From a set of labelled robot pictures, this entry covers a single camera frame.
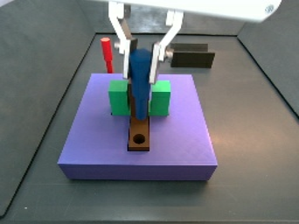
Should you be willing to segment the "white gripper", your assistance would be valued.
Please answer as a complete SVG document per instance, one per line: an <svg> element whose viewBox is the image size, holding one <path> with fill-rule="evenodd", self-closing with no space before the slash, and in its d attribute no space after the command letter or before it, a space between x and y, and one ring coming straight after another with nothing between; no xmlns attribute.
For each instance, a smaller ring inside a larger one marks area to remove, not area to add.
<svg viewBox="0 0 299 224"><path fill-rule="evenodd" d="M183 12L217 18L263 22L278 10L283 0L92 0L118 4L132 4L167 9L166 25L170 26L163 39L154 44L150 83L156 83L158 68L166 57L166 47L183 26Z"/></svg>

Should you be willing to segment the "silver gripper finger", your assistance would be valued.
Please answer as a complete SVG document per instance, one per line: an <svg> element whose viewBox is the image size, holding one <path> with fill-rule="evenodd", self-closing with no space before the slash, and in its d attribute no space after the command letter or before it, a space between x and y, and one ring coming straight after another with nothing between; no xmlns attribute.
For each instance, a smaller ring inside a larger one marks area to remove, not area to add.
<svg viewBox="0 0 299 224"><path fill-rule="evenodd" d="M134 37L127 24L131 6L115 1L108 2L108 18L119 38L119 53L123 55L123 77L130 77L130 53Z"/></svg>

